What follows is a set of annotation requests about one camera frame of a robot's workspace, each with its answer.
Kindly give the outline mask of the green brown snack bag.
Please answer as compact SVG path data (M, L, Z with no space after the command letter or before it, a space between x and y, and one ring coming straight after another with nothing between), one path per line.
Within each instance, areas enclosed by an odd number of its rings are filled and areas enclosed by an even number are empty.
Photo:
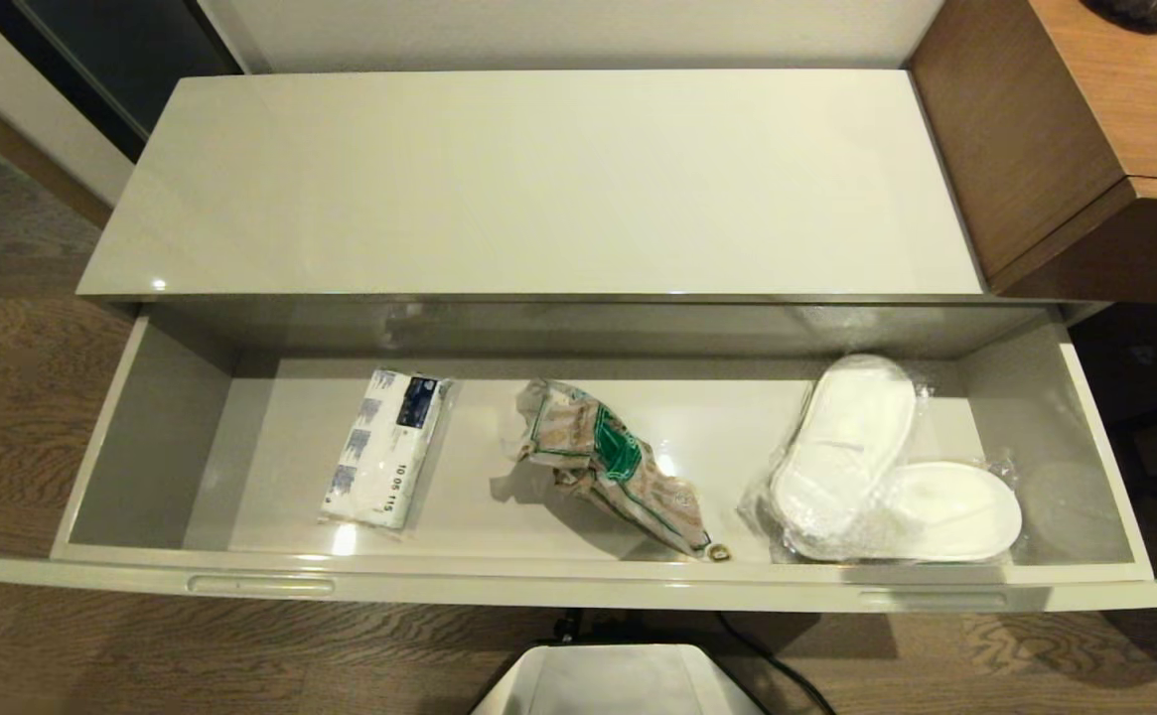
M706 525L697 485L670 474L650 443L582 388L526 381L498 410L498 448L511 467L492 480L493 497L540 504L610 555L734 561Z

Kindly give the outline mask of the glossy white cabinet drawer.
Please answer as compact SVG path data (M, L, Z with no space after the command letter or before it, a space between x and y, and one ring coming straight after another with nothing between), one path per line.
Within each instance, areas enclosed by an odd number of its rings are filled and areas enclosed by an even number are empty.
M1017 544L982 563L815 563L746 494L837 358L933 386L914 459L1000 465ZM452 379L399 535L319 515L378 369ZM595 395L692 482L690 558L515 460L514 401ZM165 298L128 336L47 558L12 584L268 599L760 612L1157 609L1073 340L1040 305Z

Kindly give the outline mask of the white slippers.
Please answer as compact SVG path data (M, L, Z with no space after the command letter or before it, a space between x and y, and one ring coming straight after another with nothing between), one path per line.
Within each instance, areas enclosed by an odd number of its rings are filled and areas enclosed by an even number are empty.
M747 485L742 519L782 555L835 563L876 556L890 524L880 501L933 392L890 358L838 358Z
M959 462L902 465L848 506L840 535L788 526L796 555L824 562L967 563L1003 555L1023 528L1019 500L990 471Z

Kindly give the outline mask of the silver and black robot base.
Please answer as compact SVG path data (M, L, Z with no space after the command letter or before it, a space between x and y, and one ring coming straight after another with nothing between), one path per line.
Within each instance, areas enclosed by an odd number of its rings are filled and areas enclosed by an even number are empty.
M469 715L772 715L717 659L687 643L537 644Z

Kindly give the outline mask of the white blue tissue pack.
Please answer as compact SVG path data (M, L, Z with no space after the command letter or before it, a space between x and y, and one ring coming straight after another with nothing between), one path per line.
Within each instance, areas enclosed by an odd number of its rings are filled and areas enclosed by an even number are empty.
M320 501L320 517L400 532L452 379L373 373Z

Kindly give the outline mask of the glossy white low cabinet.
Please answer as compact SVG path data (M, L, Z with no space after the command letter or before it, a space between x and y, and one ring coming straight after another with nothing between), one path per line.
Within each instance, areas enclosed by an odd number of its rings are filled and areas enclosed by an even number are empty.
M1064 342L1099 312L986 288L902 71L187 78L78 294L646 352Z

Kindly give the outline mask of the brown wooden side cabinet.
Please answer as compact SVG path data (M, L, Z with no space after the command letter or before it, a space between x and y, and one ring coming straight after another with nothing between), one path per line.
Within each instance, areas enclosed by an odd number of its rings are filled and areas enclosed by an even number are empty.
M992 293L1157 303L1157 34L944 0L909 68Z

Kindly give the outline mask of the dark glass door panel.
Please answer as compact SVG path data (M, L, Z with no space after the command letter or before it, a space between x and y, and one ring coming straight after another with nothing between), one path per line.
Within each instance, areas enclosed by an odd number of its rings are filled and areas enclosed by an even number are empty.
M182 78L245 72L200 0L0 0L0 35L132 162Z

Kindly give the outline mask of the dark round vase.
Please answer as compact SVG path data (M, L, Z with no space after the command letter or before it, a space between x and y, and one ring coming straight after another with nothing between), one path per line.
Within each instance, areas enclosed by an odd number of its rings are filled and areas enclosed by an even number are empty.
M1095 15L1142 35L1157 34L1157 0L1079 0Z

